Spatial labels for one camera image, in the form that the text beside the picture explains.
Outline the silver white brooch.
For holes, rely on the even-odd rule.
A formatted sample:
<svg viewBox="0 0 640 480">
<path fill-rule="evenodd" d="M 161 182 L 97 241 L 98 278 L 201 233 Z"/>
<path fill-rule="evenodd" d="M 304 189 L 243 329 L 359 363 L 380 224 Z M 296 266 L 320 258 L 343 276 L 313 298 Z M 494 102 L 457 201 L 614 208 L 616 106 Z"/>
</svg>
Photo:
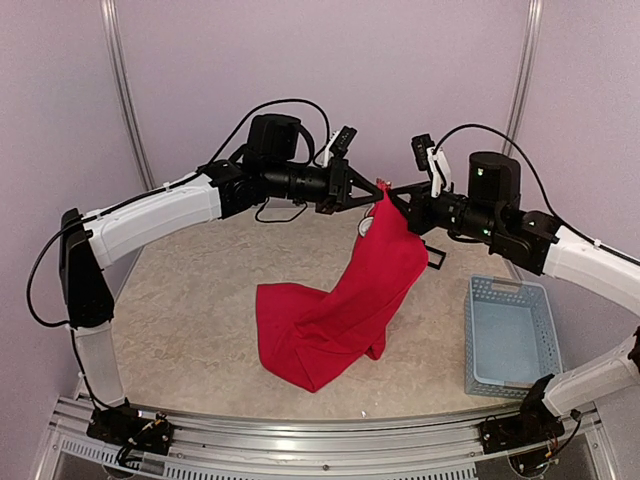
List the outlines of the silver white brooch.
<svg viewBox="0 0 640 480">
<path fill-rule="evenodd" d="M 376 180 L 377 187 L 382 191 L 388 191 L 392 188 L 392 183 L 390 181 L 378 178 Z"/>
</svg>

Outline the red t-shirt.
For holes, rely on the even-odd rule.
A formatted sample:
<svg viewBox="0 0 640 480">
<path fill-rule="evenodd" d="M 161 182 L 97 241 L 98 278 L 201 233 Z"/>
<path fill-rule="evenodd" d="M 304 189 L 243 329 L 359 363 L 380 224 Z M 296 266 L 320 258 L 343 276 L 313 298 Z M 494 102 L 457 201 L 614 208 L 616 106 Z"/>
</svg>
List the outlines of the red t-shirt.
<svg viewBox="0 0 640 480">
<path fill-rule="evenodd" d="M 262 366 L 315 393 L 356 360 L 381 357 L 386 329 L 428 264 L 427 250 L 385 197 L 373 207 L 335 287 L 261 284 L 256 324 Z"/>
</svg>

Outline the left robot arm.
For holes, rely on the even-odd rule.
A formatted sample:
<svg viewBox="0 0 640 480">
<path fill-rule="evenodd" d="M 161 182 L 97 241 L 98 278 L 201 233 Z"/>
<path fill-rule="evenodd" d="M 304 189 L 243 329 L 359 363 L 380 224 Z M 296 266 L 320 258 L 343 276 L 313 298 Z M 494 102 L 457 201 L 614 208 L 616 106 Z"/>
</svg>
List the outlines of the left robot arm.
<svg viewBox="0 0 640 480">
<path fill-rule="evenodd" d="M 133 443 L 140 424 L 120 407 L 126 395 L 111 334 L 115 300 L 104 270 L 168 235 L 228 219 L 272 198 L 314 204 L 316 212 L 331 215 L 379 202 L 383 193 L 346 159 L 333 159 L 324 168 L 218 160 L 106 209 L 63 215 L 59 274 L 74 351 L 92 401 L 104 410 L 99 424 L 118 444 Z"/>
</svg>

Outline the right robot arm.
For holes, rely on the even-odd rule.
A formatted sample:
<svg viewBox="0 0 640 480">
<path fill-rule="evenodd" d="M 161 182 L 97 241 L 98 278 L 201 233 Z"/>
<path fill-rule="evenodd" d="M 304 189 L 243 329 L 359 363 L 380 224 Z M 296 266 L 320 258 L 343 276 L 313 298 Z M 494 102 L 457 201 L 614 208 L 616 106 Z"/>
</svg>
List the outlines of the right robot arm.
<svg viewBox="0 0 640 480">
<path fill-rule="evenodd" d="M 568 296 L 561 310 L 577 309 L 572 320 L 594 306 L 599 314 L 622 315 L 626 326 L 638 323 L 638 259 L 572 231 L 551 213 L 522 210 L 517 188 L 433 193 L 424 182 L 395 188 L 390 197 L 411 231 L 424 234 L 439 228 L 467 237 L 520 270 L 556 283 L 555 295 Z M 620 344 L 606 335 L 600 346 L 598 356 L 537 383 L 529 407 L 511 423 L 518 442 L 535 442 L 549 429 L 550 417 L 638 386 L 639 335 L 630 333 Z"/>
</svg>

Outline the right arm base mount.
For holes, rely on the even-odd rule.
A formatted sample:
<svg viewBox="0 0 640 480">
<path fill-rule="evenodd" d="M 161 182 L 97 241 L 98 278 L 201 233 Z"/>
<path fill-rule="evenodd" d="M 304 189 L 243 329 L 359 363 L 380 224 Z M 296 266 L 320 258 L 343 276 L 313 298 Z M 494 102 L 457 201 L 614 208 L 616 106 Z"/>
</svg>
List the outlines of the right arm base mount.
<svg viewBox="0 0 640 480">
<path fill-rule="evenodd" d="M 507 417 L 487 417 L 478 426 L 484 454 L 518 449 L 529 445 L 558 440 L 565 434 L 561 421 L 540 422 L 520 414 Z"/>
</svg>

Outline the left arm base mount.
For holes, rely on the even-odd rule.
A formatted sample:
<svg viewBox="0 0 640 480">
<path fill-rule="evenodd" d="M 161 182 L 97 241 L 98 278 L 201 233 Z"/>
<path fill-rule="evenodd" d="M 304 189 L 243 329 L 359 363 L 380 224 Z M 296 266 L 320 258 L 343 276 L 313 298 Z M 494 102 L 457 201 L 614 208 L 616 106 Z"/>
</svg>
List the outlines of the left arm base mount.
<svg viewBox="0 0 640 480">
<path fill-rule="evenodd" d="M 173 433 L 174 425 L 165 414 L 144 418 L 128 403 L 104 410 L 96 408 L 87 428 L 90 438 L 162 456 L 169 454 Z"/>
</svg>

